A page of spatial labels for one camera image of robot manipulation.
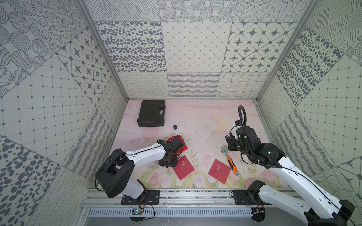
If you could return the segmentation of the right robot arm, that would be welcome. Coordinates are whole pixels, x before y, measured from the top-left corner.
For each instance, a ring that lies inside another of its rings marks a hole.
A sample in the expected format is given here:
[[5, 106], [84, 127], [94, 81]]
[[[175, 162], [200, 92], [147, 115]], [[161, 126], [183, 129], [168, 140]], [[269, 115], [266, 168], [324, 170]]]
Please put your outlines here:
[[261, 207], [271, 204], [293, 215], [308, 226], [346, 226], [351, 222], [355, 206], [339, 200], [304, 174], [272, 143], [262, 143], [249, 126], [235, 126], [225, 136], [225, 147], [246, 155], [252, 164], [268, 169], [300, 195], [297, 199], [265, 182], [255, 180], [248, 187], [248, 200]]

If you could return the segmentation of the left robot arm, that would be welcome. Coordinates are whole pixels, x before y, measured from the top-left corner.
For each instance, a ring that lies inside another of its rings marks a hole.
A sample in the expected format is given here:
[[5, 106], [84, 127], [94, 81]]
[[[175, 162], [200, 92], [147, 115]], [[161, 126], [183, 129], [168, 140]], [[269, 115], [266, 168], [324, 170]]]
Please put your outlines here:
[[130, 152], [116, 149], [95, 173], [95, 185], [100, 185], [108, 198], [119, 194], [139, 202], [147, 200], [148, 190], [140, 180], [132, 180], [132, 173], [149, 163], [158, 163], [161, 167], [175, 167], [177, 158], [185, 147], [181, 138], [159, 139], [155, 144]]

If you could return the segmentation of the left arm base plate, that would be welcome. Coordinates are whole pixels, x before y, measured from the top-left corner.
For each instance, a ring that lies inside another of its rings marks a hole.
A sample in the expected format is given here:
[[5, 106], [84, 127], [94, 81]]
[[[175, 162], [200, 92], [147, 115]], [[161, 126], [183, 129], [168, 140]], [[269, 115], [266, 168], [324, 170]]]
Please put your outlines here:
[[159, 190], [144, 191], [138, 198], [133, 199], [130, 196], [124, 195], [122, 197], [121, 205], [158, 205], [160, 198]]

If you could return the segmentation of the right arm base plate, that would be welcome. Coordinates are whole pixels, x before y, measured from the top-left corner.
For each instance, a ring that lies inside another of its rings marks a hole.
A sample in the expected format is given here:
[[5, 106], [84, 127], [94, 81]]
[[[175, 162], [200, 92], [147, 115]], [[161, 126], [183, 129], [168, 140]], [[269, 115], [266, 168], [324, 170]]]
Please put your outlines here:
[[235, 201], [236, 205], [262, 205], [264, 203], [259, 195], [253, 191], [248, 190], [232, 190], [231, 196]]

